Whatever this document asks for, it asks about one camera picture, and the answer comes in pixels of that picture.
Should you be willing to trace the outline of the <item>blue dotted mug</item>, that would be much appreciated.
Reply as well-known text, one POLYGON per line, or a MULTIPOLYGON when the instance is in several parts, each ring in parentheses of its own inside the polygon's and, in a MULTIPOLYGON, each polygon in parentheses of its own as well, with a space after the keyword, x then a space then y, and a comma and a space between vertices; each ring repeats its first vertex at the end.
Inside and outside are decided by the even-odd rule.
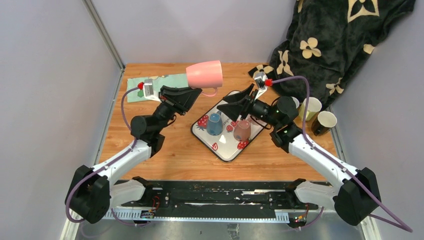
POLYGON ((214 112, 209 115, 206 132, 211 136, 218 136, 223 132, 222 112, 214 112))

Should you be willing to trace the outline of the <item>pink tall mug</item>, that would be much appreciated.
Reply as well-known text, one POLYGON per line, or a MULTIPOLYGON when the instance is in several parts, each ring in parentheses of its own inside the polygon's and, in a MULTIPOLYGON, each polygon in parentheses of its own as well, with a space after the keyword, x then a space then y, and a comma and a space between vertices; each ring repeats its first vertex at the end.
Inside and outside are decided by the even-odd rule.
POLYGON ((214 93, 203 93, 214 97, 223 86, 222 63, 219 60, 200 62, 186 67, 187 84, 192 89, 214 89, 214 93))

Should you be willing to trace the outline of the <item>yellow-green faceted mug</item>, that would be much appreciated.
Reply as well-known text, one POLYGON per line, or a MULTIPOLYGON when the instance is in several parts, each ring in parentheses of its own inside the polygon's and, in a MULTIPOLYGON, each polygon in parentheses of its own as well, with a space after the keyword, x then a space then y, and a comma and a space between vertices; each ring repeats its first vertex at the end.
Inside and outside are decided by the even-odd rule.
POLYGON ((299 107, 298 115, 303 121, 310 121, 322 109, 322 103, 318 98, 308 97, 305 98, 299 107))

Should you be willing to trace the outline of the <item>black glossy mug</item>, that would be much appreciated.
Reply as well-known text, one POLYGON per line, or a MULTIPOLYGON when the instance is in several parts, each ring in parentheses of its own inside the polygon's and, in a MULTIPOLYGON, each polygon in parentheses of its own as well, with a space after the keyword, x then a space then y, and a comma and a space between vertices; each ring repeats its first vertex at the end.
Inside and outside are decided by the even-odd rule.
POLYGON ((315 136, 322 136, 334 128, 338 123, 337 117, 330 111, 321 111, 311 125, 315 136))

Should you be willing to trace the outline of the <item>grey-blue small mug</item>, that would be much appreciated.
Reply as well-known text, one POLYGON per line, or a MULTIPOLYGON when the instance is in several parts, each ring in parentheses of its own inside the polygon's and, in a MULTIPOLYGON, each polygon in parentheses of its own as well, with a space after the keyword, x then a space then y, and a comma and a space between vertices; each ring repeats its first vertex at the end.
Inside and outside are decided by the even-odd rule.
POLYGON ((294 96, 292 96, 291 98, 292 98, 292 100, 293 100, 293 102, 295 104, 295 108, 298 109, 300 107, 299 100, 296 97, 294 97, 294 96))

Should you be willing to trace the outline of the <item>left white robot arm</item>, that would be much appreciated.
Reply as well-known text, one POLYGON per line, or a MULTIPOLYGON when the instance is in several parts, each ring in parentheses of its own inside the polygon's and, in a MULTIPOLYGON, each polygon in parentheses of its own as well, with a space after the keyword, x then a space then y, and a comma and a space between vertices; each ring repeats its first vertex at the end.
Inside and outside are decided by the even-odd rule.
POLYGON ((119 153, 94 166, 81 165, 72 177, 65 198, 65 214, 72 223, 99 222, 108 211, 127 202, 149 206, 149 183, 134 177, 117 183, 129 170, 157 154, 165 141, 161 131, 185 115, 202 93, 200 88, 161 87, 159 105, 152 114, 134 116, 127 124, 133 141, 119 153))

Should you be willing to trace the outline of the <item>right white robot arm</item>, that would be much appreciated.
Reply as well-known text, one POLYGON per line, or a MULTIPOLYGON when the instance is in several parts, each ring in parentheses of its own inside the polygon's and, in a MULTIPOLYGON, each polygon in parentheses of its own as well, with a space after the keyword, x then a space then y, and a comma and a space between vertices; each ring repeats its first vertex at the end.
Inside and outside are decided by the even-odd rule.
POLYGON ((254 117, 270 125, 272 142, 326 178, 329 186, 304 179, 294 182, 285 195, 286 204, 298 209, 304 203, 334 210, 347 224, 357 226, 368 217, 381 202, 375 173, 365 167, 358 169, 312 141, 294 120, 298 110, 289 96, 278 97, 269 105, 256 98, 258 90, 250 85, 245 90, 223 97, 217 109, 232 121, 254 117))

